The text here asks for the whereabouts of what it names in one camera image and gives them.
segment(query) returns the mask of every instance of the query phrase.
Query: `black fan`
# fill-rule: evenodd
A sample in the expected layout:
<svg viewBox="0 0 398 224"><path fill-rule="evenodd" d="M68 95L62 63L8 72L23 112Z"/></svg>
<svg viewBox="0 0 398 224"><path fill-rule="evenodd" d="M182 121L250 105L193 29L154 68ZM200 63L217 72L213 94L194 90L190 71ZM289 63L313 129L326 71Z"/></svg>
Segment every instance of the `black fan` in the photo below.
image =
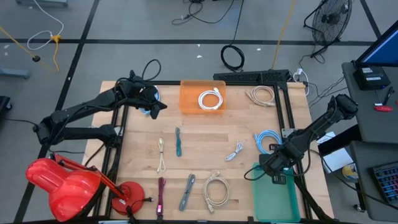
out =
<svg viewBox="0 0 398 224"><path fill-rule="evenodd" d="M304 27L312 30L315 44L323 48L311 54L311 57L323 52L328 46L340 41L348 24L352 11L352 0L322 0L319 6L304 20ZM307 19L314 14L312 27Z"/></svg>

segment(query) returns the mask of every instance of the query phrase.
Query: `lamp base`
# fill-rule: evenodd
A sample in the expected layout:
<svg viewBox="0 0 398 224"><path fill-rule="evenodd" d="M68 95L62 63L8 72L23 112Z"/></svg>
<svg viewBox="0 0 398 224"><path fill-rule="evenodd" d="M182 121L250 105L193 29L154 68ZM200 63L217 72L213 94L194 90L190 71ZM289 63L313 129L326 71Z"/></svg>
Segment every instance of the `lamp base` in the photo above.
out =
<svg viewBox="0 0 398 224"><path fill-rule="evenodd" d="M144 189L136 182L125 182L122 183L119 188L123 191L123 194L128 198L126 202L120 198L114 197L112 198L112 208L117 211L121 215L127 215L126 208L127 206L132 207L132 212L136 213L141 209L142 201L145 198Z"/></svg>

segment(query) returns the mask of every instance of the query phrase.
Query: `lamp shade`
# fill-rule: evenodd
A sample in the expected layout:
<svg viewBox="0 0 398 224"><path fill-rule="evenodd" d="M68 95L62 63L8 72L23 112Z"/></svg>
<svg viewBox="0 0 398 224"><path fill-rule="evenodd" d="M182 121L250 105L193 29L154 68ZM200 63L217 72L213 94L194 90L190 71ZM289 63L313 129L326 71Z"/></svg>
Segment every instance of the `lamp shade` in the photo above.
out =
<svg viewBox="0 0 398 224"><path fill-rule="evenodd" d="M26 170L29 182L49 193L54 217L64 222L77 215L100 186L101 175L90 170L67 171L51 159L37 159Z"/></svg>

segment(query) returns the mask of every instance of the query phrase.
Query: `red lamp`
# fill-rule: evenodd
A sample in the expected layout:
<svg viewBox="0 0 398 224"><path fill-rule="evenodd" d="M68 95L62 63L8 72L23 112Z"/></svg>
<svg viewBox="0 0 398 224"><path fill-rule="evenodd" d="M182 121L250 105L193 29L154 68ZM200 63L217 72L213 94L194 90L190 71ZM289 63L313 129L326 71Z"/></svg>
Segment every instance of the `red lamp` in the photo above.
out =
<svg viewBox="0 0 398 224"><path fill-rule="evenodd" d="M112 207L118 213L126 215L127 206L132 207L133 213L142 207L144 189L138 183L125 182L117 187L95 166L87 168L57 154L54 158L37 159L25 174L29 182L49 193L50 209L58 221L78 215L93 198L100 183L116 194Z"/></svg>

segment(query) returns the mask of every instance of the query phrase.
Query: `green container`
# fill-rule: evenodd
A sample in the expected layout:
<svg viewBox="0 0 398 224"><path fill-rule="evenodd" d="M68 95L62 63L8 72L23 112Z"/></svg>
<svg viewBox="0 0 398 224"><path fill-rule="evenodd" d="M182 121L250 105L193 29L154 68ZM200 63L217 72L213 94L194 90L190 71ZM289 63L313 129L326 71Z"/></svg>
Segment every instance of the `green container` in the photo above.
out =
<svg viewBox="0 0 398 224"><path fill-rule="evenodd" d="M293 174L293 170L284 171ZM259 167L252 171L252 177L258 177L264 171ZM300 211L297 204L294 178L286 176L286 184L273 184L268 175L252 182L254 196L254 214L260 222L299 222Z"/></svg>

